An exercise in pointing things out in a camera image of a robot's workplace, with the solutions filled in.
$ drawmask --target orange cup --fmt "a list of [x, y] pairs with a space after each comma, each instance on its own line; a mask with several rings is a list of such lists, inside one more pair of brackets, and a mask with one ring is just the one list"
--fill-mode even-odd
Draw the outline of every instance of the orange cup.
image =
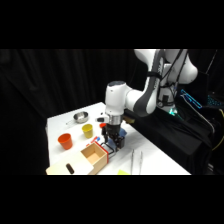
[[58, 138], [58, 142], [62, 145], [65, 150], [68, 150], [72, 147], [72, 137], [70, 134], [61, 135]]

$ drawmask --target cardboard box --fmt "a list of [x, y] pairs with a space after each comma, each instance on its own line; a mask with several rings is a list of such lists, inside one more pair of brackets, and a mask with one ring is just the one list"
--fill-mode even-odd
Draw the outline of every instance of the cardboard box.
[[47, 175], [95, 175], [109, 162], [108, 152], [97, 142], [49, 167]]

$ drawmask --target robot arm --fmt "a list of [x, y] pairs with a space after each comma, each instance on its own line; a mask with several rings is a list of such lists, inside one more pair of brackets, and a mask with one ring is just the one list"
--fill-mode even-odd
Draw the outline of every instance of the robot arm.
[[109, 83], [106, 90], [105, 114], [96, 119], [98, 122], [107, 123], [106, 130], [103, 130], [105, 141], [109, 136], [118, 149], [124, 145], [124, 139], [119, 136], [124, 110], [129, 109], [140, 117], [148, 116], [155, 110], [165, 63], [163, 49], [136, 49], [135, 54], [148, 66], [144, 91], [133, 90], [122, 81]]
[[187, 49], [135, 49], [135, 54], [148, 66], [144, 91], [134, 90], [122, 81], [109, 83], [105, 114], [96, 119], [98, 122], [107, 123], [102, 133], [105, 143], [108, 137], [114, 141], [117, 146], [115, 152], [124, 146], [124, 138], [119, 136], [119, 132], [125, 109], [145, 117], [154, 112], [157, 101], [160, 109], [175, 107], [177, 84], [193, 82], [197, 77], [197, 69], [191, 64]]

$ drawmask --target wire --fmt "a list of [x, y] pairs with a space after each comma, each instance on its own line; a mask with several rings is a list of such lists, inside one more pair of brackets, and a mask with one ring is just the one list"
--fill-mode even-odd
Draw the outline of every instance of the wire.
[[[220, 109], [219, 111], [222, 113], [222, 116], [224, 118], [223, 110]], [[212, 149], [212, 151], [216, 150], [222, 144], [223, 141], [224, 141], [224, 136], [223, 136], [222, 140], [220, 141], [220, 143], [214, 149]]]
[[184, 97], [185, 95], [186, 95], [186, 94], [181, 95], [181, 96], [183, 97], [185, 103], [187, 103], [187, 104], [192, 108], [192, 110], [194, 110], [195, 113], [197, 113], [197, 114], [199, 115], [199, 117], [201, 117], [203, 120], [205, 120], [205, 121], [210, 125], [210, 127], [212, 128], [212, 134], [214, 134], [214, 133], [215, 133], [215, 129], [214, 129], [214, 127], [212, 126], [212, 124], [211, 124], [211, 123], [210, 123], [210, 122], [209, 122], [203, 115], [201, 115], [197, 110], [195, 110], [194, 107], [192, 107], [190, 103], [187, 102], [187, 100], [186, 100], [185, 97]]

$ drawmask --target black curtain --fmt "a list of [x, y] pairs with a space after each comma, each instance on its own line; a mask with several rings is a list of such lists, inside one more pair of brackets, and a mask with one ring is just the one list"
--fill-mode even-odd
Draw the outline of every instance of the black curtain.
[[1, 49], [0, 174], [45, 174], [47, 118], [105, 102], [137, 62], [133, 49]]
[[0, 50], [0, 73], [44, 118], [105, 100], [113, 80], [129, 81], [128, 49]]
[[209, 91], [224, 96], [224, 49], [190, 49], [191, 62], [209, 74]]
[[210, 67], [209, 90], [224, 96], [224, 49], [217, 49]]

